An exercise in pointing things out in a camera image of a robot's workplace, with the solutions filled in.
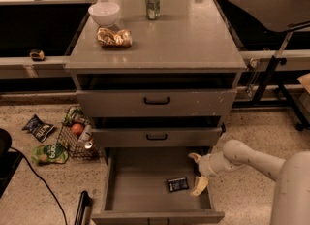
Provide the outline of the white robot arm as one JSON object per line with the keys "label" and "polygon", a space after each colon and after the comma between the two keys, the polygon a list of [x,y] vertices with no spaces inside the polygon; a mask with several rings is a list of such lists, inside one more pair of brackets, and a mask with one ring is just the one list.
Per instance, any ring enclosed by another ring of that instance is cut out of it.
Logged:
{"label": "white robot arm", "polygon": [[228,140],[222,150],[201,156],[188,154],[198,165],[192,196],[200,196],[211,177],[250,166],[275,182],[270,225],[310,225],[310,152],[282,159]]}

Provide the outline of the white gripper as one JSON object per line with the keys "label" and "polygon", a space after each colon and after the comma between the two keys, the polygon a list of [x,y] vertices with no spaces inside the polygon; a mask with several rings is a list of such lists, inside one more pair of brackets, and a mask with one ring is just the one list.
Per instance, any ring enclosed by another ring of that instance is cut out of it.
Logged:
{"label": "white gripper", "polygon": [[200,196],[209,183],[207,177],[217,177],[221,172],[228,171],[231,168],[230,161],[224,156],[223,152],[207,154],[200,156],[195,152],[188,154],[188,157],[193,159],[198,164],[200,177],[195,177],[194,188],[191,195],[194,197]]}

